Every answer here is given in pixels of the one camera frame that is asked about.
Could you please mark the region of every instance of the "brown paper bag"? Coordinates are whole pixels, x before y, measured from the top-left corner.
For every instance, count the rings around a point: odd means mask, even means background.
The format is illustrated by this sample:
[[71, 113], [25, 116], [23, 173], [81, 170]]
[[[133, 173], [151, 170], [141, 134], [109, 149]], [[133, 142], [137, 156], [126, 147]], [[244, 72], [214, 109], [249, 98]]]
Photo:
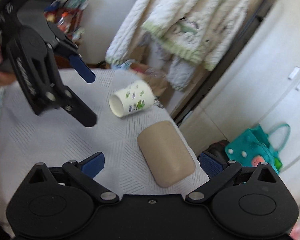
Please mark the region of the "brown paper bag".
[[153, 94], [156, 97], [160, 97], [168, 88], [169, 83], [164, 77], [154, 77], [154, 76], [146, 75], [144, 73], [135, 71], [134, 70], [135, 68], [138, 68], [146, 72], [149, 66], [140, 63], [133, 63], [130, 66], [130, 71], [132, 71], [138, 77], [142, 78], [145, 82], [147, 82], [148, 85], [151, 87]]

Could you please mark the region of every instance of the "white cabinet door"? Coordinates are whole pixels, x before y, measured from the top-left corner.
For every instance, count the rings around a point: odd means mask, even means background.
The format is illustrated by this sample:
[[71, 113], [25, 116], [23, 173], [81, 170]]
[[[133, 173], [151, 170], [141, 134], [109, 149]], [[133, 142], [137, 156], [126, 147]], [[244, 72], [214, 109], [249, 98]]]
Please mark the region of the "white cabinet door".
[[[286, 147], [280, 153], [280, 159], [285, 168], [288, 168], [300, 157], [300, 90], [297, 85], [275, 106], [275, 108], [264, 117], [260, 124], [265, 131], [280, 124], [288, 123], [291, 126], [291, 135]], [[279, 130], [270, 137], [270, 142], [277, 147], [285, 136], [285, 129]]]
[[263, 41], [205, 108], [230, 141], [256, 124], [300, 77], [299, 72], [288, 79], [300, 67], [300, 0], [278, 0], [262, 25], [261, 33], [268, 28]]
[[281, 172], [280, 178], [300, 206], [300, 160], [286, 171]]

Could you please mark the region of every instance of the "white tablecloth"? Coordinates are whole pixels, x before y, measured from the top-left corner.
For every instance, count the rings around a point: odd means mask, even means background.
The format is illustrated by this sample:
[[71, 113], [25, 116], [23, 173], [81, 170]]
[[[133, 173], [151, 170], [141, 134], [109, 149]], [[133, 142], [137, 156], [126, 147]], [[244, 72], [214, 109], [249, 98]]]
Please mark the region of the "white tablecloth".
[[87, 84], [74, 70], [61, 71], [63, 82], [97, 113], [98, 124], [93, 128], [82, 126], [63, 109], [36, 116], [17, 83], [8, 89], [0, 120], [0, 180], [6, 201], [35, 163], [57, 167], [68, 160], [82, 161], [98, 151], [105, 155], [105, 167], [95, 181], [120, 197], [175, 193], [185, 196], [208, 181], [188, 147], [196, 163], [195, 173], [172, 187], [159, 187], [138, 147], [137, 136], [154, 123], [173, 120], [165, 109], [157, 106], [117, 118], [108, 105], [110, 95], [138, 77], [122, 70], [94, 72], [96, 82]]

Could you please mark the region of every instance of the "wall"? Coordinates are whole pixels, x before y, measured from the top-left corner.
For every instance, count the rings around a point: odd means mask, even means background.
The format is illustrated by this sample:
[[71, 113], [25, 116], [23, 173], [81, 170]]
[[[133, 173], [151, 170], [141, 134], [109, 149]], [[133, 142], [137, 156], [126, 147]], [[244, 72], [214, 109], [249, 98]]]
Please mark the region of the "wall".
[[90, 0], [82, 19], [86, 29], [79, 48], [87, 63], [98, 63], [136, 0]]

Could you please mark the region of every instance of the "blue gripper pad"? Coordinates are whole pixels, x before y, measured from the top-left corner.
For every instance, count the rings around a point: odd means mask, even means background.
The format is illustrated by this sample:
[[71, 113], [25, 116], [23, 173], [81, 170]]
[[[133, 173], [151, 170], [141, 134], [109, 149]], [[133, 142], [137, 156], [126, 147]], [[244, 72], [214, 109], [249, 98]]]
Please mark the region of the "blue gripper pad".
[[96, 80], [96, 75], [92, 70], [83, 62], [79, 56], [71, 55], [69, 57], [70, 65], [78, 72], [78, 74], [87, 83], [93, 83]]
[[223, 165], [209, 157], [204, 152], [200, 155], [199, 162], [201, 169], [203, 169], [205, 173], [207, 173], [209, 178], [213, 178], [223, 171]]
[[105, 156], [103, 153], [98, 153], [98, 155], [95, 154], [92, 156], [92, 158], [88, 158], [82, 163], [84, 163], [81, 167], [82, 173], [94, 179], [105, 166]]

